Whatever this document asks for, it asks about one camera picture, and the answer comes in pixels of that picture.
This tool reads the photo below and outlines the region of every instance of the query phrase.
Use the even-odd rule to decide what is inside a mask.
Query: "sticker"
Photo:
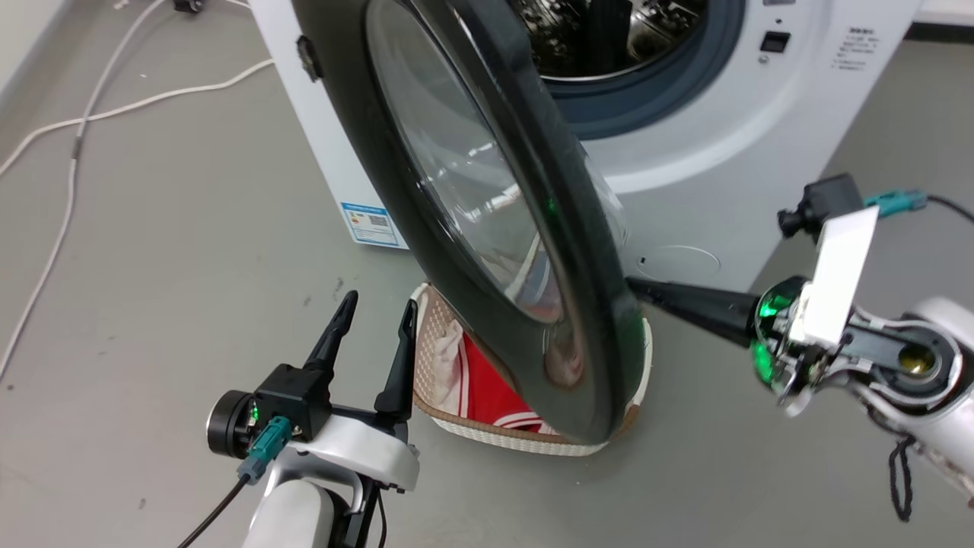
[[[851,26],[832,59],[832,68],[849,72],[862,72],[876,54],[880,39],[876,30],[864,26]]]
[[[398,247],[393,222],[386,210],[342,202],[342,211],[357,242]]]

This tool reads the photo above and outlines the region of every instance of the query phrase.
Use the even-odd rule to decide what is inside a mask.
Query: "white washing machine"
[[[597,1],[251,0],[352,236],[586,443],[643,378],[641,278],[749,286],[920,3]]]
[[[559,3],[572,4],[510,4],[524,21],[545,9],[557,18]],[[543,84],[624,206],[623,270],[747,288],[778,242],[775,212],[793,207],[802,187],[819,178],[921,3],[637,2],[634,24],[659,31],[642,38],[649,52],[594,75],[557,59],[543,66],[538,49],[550,36],[537,28],[543,18],[528,21],[539,34],[532,37]],[[301,30],[290,2],[251,6],[352,237],[406,248],[327,91],[299,59]],[[338,36],[316,46],[365,48]]]

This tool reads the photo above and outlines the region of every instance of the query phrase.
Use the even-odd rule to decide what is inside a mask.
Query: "teal connector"
[[[237,467],[237,477],[248,476],[247,483],[254,485],[267,471],[267,466],[281,454],[287,442],[291,441],[291,421],[276,416],[261,430],[257,439],[250,444],[247,458]]]
[[[880,218],[926,207],[926,194],[919,190],[894,190],[865,200],[866,207],[880,206]]]

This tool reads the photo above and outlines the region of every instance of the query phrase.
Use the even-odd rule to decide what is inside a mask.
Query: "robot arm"
[[[782,212],[785,236],[818,242],[811,280],[795,277],[761,295],[630,280],[643,299],[753,353],[755,371],[789,415],[827,388],[856,398],[879,428],[896,437],[890,455],[893,504],[911,512],[895,485],[906,449],[929,461],[974,507],[974,313],[947,299],[922,302],[896,320],[852,302],[878,219],[864,209],[849,176],[805,189],[795,213]]]
[[[381,546],[382,491],[416,487],[419,452],[409,444],[406,428],[412,414],[416,301],[406,303],[393,366],[374,411],[332,405],[328,392],[357,302],[357,292],[346,294],[303,367],[279,365],[252,393],[224,394],[210,413],[209,449],[241,459],[242,482],[256,484],[268,472],[246,548],[364,548],[376,508],[384,526]],[[351,488],[352,496],[346,500],[309,480]],[[180,546],[195,540],[209,521]]]

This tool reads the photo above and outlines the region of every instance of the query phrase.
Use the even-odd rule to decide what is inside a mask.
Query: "white cable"
[[[115,52],[112,54],[112,57],[108,61],[108,64],[105,65],[104,71],[102,71],[101,76],[98,78],[98,82],[94,87],[94,91],[92,92],[92,96],[88,101],[88,105],[85,107],[85,112],[82,115],[82,117],[77,120],[69,120],[67,122],[53,124],[51,126],[48,126],[46,128],[41,128],[40,130],[37,130],[36,132],[32,133],[20,144],[18,149],[11,156],[11,158],[4,163],[3,167],[0,168],[0,176],[1,176],[4,172],[7,171],[8,168],[10,168],[10,166],[14,163],[15,160],[17,160],[17,158],[27,147],[27,145],[30,144],[30,142],[34,140],[36,137],[59,128],[63,128],[75,124],[78,125],[78,133],[75,134],[75,141],[71,151],[71,165],[68,169],[67,205],[64,210],[64,220],[61,223],[60,231],[57,233],[55,246],[51,251],[51,255],[48,257],[48,261],[44,267],[44,271],[41,273],[41,278],[40,280],[38,280],[37,286],[34,288],[33,293],[31,293],[30,299],[27,301],[27,305],[24,307],[23,313],[20,315],[20,319],[17,323],[17,326],[14,328],[14,333],[11,335],[10,342],[8,342],[7,344],[7,349],[4,352],[3,359],[0,360],[0,379],[2,379],[4,374],[7,372],[7,368],[10,365],[11,358],[14,355],[14,350],[17,348],[17,344],[20,341],[20,336],[23,334],[23,328],[27,324],[27,321],[30,319],[30,315],[34,311],[34,306],[37,304],[37,298],[38,296],[40,296],[41,291],[44,290],[44,287],[48,283],[48,278],[51,276],[51,270],[54,268],[55,262],[57,261],[57,257],[60,255],[61,246],[64,243],[64,237],[67,235],[68,226],[70,226],[71,224],[71,218],[74,216],[74,199],[75,199],[75,191],[77,188],[78,159],[81,156],[82,144],[84,142],[84,137],[85,137],[85,129],[88,127],[88,123],[92,120],[100,120],[103,118],[108,118],[109,116],[114,116],[116,114],[128,112],[130,110],[134,110],[141,106],[145,106],[147,104],[151,104],[153,102],[165,98],[171,98],[171,97],[176,97],[179,95],[185,95],[185,94],[195,93],[195,92],[223,89],[232,86],[237,82],[240,82],[241,80],[243,80],[243,78],[246,78],[247,76],[253,74],[257,70],[260,70],[265,66],[269,66],[272,63],[270,60],[266,60],[261,63],[258,63],[252,66],[251,68],[249,68],[248,70],[244,71],[237,77],[223,84],[217,84],[215,86],[202,86],[200,88],[192,88],[189,90],[177,90],[175,92],[161,94],[159,96],[145,99],[140,102],[128,106],[124,106],[122,108],[118,108],[110,112],[105,112],[93,117],[92,111],[94,111],[95,104],[97,103],[101,95],[101,90],[102,88],[104,88],[105,82],[108,80],[108,76],[110,75],[112,68],[114,68],[115,63],[118,61],[119,55],[125,49],[126,45],[128,45],[129,40],[131,40],[132,36],[135,34],[135,31],[139,28],[140,25],[142,25],[142,22],[145,21],[145,19],[164,2],[166,2],[166,0],[155,0],[152,4],[149,5],[148,8],[145,9],[144,12],[142,12],[140,16],[138,16],[138,19],[136,19],[135,22],[132,24],[132,26],[129,28],[129,31],[122,39],[122,42],[115,49]]]
[[[125,106],[116,108],[115,110],[109,110],[107,112],[95,114],[95,116],[92,116],[88,120],[89,122],[104,120],[105,118],[111,118],[112,116],[116,116],[118,114],[123,114],[132,110],[136,110],[137,108],[142,108],[143,106],[148,106],[152,103],[159,102],[167,98],[175,98],[175,97],[185,96],[189,94],[196,94],[199,92],[215,92],[217,90],[225,90],[231,86],[240,83],[243,79],[250,77],[255,72],[261,70],[262,68],[266,68],[268,66],[271,66],[272,64],[274,64],[274,60],[267,59],[265,61],[258,62],[257,64],[253,65],[251,68],[248,68],[244,72],[241,72],[237,76],[234,76],[230,80],[227,80],[226,82],[223,82],[221,84],[210,84],[208,86],[198,86],[196,88],[185,88],[183,90],[165,92],[164,94],[158,94],[157,96],[145,98],[139,102],[127,104]],[[71,126],[76,126],[80,123],[81,123],[81,118],[75,118],[74,120],[65,120],[63,122],[57,122],[56,124],[51,124],[50,126],[45,126],[43,128],[40,128],[32,132],[29,136],[27,136],[23,141],[20,142],[20,145],[18,145],[17,149],[14,150],[14,153],[10,156],[10,158],[8,158],[7,161],[4,162],[2,166],[0,166],[0,177],[2,177],[4,173],[6,173],[7,170],[9,170],[12,165],[14,165],[17,159],[19,159],[20,154],[22,154],[23,151],[26,150],[28,146],[30,146],[30,143],[32,143],[35,138],[40,137],[43,134],[50,133],[54,130],[69,128]]]

